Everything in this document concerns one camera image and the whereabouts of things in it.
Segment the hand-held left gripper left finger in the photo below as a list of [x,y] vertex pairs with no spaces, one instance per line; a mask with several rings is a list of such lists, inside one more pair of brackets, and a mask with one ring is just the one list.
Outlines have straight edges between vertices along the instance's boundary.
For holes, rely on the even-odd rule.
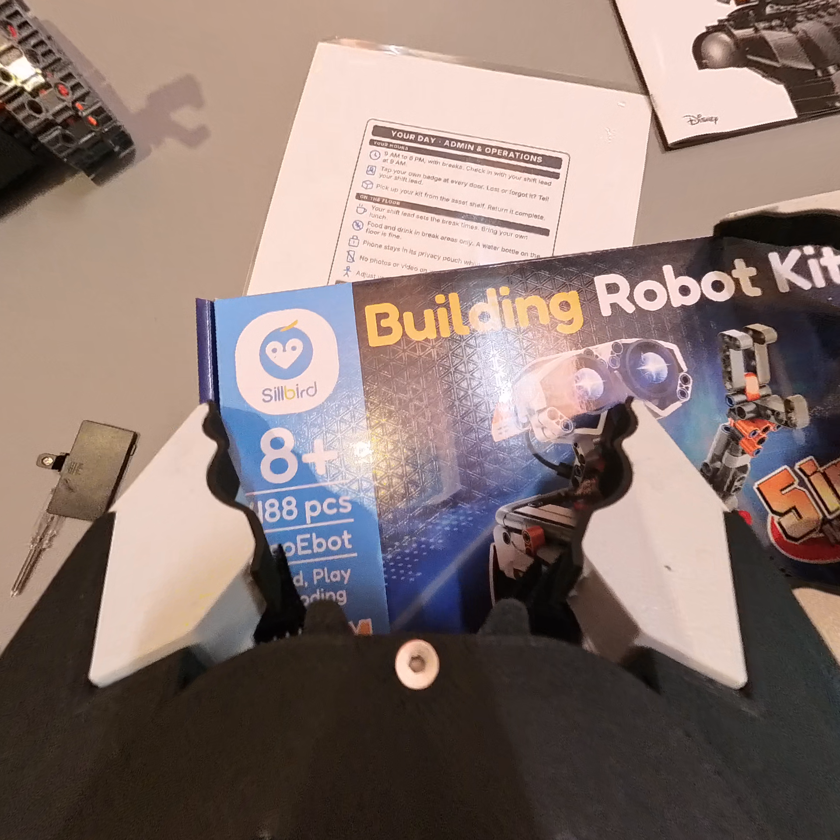
[[255,645],[266,602],[251,566],[266,541],[237,494],[221,418],[202,404],[112,507],[94,685],[183,648],[212,665]]

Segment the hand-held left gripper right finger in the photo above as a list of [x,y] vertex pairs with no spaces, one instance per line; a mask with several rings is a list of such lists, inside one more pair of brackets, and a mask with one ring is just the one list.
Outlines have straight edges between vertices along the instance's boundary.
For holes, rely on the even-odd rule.
[[594,512],[570,603],[584,647],[621,663],[651,648],[724,686],[747,682],[725,507],[636,400],[623,445],[632,479]]

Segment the black battery cover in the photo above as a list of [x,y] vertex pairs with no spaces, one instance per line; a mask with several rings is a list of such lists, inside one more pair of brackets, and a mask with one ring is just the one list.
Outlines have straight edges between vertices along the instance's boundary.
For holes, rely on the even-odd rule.
[[132,430],[82,421],[59,470],[48,514],[94,522],[111,506],[137,445]]

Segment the black orange tracked toy robot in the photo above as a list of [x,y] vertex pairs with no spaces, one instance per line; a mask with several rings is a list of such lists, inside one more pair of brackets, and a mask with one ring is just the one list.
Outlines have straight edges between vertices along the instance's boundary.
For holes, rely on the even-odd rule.
[[1,2],[2,133],[93,179],[134,153],[130,134],[26,3]]

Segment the white instruction booklet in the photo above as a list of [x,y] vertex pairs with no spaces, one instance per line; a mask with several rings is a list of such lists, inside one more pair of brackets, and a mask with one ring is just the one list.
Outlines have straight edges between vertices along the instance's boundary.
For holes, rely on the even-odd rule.
[[838,1],[614,4],[670,149],[838,112]]

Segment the blue robot kit box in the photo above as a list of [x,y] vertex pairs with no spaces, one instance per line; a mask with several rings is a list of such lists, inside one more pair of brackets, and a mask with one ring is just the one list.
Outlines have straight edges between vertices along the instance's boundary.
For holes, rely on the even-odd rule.
[[196,302],[199,392],[304,605],[477,629],[568,549],[607,415],[838,587],[838,251],[731,237]]

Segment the printed notice sheet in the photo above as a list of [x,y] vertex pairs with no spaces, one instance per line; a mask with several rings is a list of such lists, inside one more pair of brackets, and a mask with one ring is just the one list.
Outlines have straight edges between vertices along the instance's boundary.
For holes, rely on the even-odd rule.
[[320,44],[248,293],[630,245],[650,123],[632,92]]

